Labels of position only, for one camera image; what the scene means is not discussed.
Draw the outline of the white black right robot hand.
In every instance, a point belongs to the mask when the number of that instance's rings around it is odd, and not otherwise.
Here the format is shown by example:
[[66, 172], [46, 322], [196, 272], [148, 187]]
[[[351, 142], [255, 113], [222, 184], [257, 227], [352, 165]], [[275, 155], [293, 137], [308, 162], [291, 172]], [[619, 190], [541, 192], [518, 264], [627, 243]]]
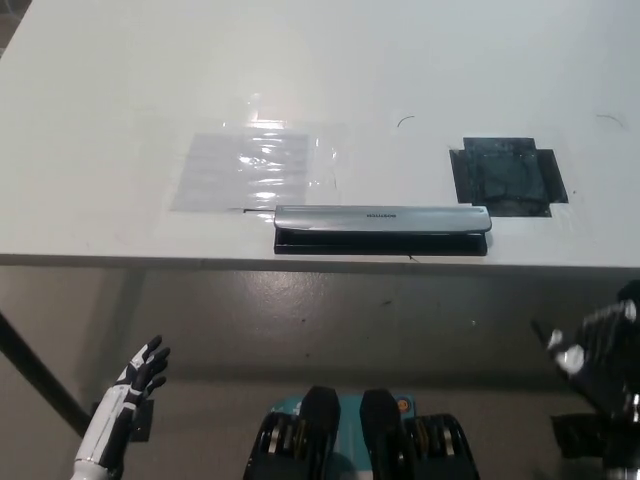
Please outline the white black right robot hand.
[[622, 416], [639, 370], [639, 282], [623, 287], [617, 301], [584, 317], [576, 330], [554, 328], [543, 342], [561, 377], [596, 409]]

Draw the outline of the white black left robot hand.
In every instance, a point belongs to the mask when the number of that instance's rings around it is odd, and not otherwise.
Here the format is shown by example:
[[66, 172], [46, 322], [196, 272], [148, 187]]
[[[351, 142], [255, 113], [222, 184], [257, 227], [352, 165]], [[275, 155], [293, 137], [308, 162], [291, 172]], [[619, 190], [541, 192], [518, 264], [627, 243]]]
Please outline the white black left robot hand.
[[171, 349], [162, 342], [157, 335], [145, 343], [106, 390], [76, 453], [74, 480], [114, 479], [122, 473], [138, 410], [166, 383], [162, 373]]

